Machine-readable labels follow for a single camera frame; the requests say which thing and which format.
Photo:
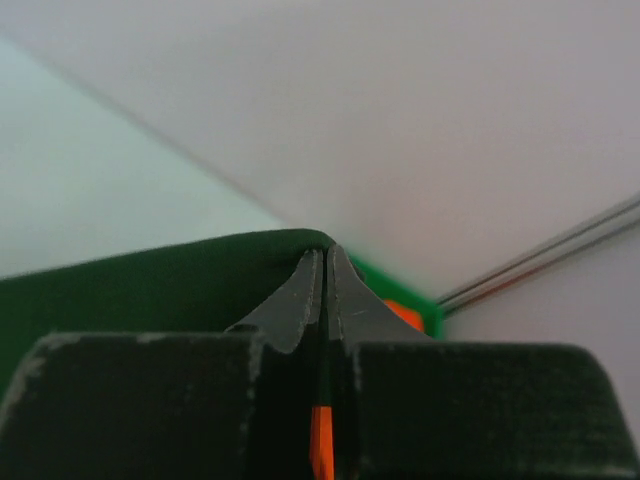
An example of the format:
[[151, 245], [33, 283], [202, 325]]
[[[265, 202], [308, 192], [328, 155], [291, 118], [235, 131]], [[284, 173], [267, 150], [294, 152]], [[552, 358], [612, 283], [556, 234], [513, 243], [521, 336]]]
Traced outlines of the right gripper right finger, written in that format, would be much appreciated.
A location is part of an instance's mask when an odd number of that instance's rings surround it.
[[569, 344], [435, 340], [325, 257], [339, 479], [635, 479], [611, 381]]

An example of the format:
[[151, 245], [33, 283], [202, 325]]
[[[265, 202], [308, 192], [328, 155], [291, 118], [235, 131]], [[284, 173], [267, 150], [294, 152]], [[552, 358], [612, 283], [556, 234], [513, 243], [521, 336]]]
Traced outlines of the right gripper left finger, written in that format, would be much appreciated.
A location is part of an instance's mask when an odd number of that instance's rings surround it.
[[5, 479], [316, 479], [324, 256], [221, 333], [51, 334], [1, 405]]

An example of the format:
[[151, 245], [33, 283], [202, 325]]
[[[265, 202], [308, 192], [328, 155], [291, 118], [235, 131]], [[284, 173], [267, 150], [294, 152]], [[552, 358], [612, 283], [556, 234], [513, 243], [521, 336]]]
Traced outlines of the orange t-shirt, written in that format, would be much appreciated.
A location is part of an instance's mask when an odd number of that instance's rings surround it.
[[[391, 299], [384, 299], [387, 309], [412, 329], [423, 332], [421, 314]], [[318, 400], [312, 409], [310, 461], [316, 479], [335, 479], [333, 410], [329, 400]]]

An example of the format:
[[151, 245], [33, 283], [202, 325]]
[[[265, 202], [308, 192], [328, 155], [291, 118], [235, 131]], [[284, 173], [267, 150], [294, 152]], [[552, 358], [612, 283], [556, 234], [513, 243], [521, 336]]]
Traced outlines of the white and green t-shirt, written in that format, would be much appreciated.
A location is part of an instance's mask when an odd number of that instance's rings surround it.
[[222, 332], [274, 293], [303, 254], [333, 245], [310, 229], [217, 237], [1, 281], [1, 391], [43, 336]]

